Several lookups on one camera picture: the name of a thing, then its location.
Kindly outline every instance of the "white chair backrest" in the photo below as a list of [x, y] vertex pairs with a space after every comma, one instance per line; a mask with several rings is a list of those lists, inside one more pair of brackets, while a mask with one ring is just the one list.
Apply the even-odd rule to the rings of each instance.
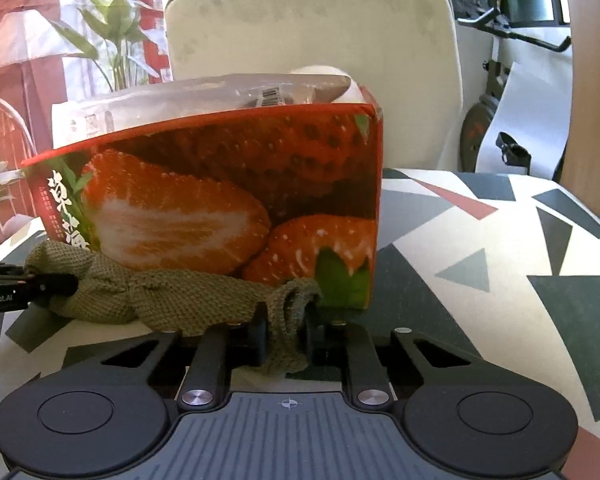
[[384, 167], [434, 168], [462, 88], [450, 0], [169, 0], [175, 79], [337, 67], [384, 113]]

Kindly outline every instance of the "green knitted cloth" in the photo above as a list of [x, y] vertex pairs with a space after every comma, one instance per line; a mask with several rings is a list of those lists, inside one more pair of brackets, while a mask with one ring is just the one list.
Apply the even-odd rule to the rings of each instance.
[[297, 331], [305, 306], [320, 295], [314, 280], [299, 278], [273, 288], [193, 270], [134, 272], [104, 254], [48, 240], [26, 261], [30, 272], [69, 272], [79, 279], [69, 298], [54, 296], [49, 309], [63, 317], [124, 324], [138, 318], [150, 329], [202, 335], [215, 323], [247, 321], [256, 303], [269, 311], [269, 356], [262, 371], [297, 372], [307, 366]]

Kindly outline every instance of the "round black pad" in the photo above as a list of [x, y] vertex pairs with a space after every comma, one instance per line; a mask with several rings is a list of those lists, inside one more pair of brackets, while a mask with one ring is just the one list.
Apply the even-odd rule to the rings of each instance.
[[458, 404], [458, 415], [475, 431], [506, 435], [524, 430], [534, 414], [522, 399], [499, 392], [468, 396]]
[[74, 390], [37, 380], [0, 404], [0, 450], [43, 476], [97, 476], [146, 454], [168, 420], [164, 401], [146, 385]]
[[567, 400], [541, 384], [489, 390], [422, 386], [407, 402], [404, 428], [425, 455], [460, 474], [525, 478], [561, 466], [578, 431]]
[[107, 397], [93, 392], [67, 392], [46, 400], [38, 410], [40, 422], [51, 431], [80, 434], [97, 430], [113, 415]]

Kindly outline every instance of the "metal screw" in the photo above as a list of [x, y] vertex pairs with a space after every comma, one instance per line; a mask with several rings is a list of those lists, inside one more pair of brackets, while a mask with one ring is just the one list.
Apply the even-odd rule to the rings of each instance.
[[182, 394], [182, 402], [189, 406], [204, 406], [212, 400], [214, 400], [214, 396], [206, 390], [189, 390]]
[[389, 394], [382, 390], [364, 390], [358, 394], [358, 400], [367, 406], [380, 406], [389, 400]]

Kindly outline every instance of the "red triangle pattern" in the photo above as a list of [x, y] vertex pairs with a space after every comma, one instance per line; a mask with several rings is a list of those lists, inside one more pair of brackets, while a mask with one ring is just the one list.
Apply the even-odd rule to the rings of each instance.
[[600, 438], [580, 428], [562, 474], [569, 480], [600, 480]]
[[484, 202], [480, 202], [479, 200], [475, 200], [473, 198], [469, 198], [467, 196], [461, 195], [459, 193], [449, 191], [443, 187], [435, 186], [433, 184], [429, 184], [428, 182], [423, 182], [416, 178], [412, 178], [412, 180], [416, 181], [423, 187], [426, 187], [430, 191], [434, 192], [441, 198], [444, 198], [448, 202], [451, 202], [453, 205], [458, 206], [460, 209], [469, 213], [472, 217], [477, 220], [482, 220], [483, 218], [487, 218], [491, 213], [495, 213], [498, 208], [493, 207], [489, 204], [485, 204]]

